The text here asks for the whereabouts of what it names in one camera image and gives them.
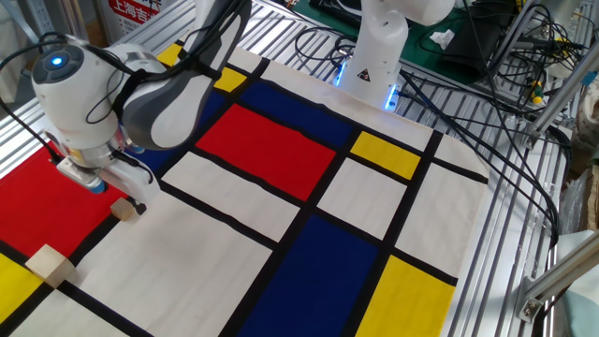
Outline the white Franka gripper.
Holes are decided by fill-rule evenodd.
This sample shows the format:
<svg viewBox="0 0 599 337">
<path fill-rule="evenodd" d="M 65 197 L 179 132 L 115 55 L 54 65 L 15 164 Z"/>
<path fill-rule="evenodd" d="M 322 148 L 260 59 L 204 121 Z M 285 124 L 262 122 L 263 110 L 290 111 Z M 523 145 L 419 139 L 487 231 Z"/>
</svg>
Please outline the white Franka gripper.
<svg viewBox="0 0 599 337">
<path fill-rule="evenodd" d="M 99 194 L 108 185 L 113 186 L 134 199 L 132 204 L 138 215 L 147 211 L 144 203 L 159 194 L 159 184 L 149 167 L 124 151 L 126 138 L 121 130 L 107 142 L 84 150 L 69 148 L 58 130 L 45 130 L 44 134 L 65 157 L 57 169 L 91 192 Z"/>
</svg>

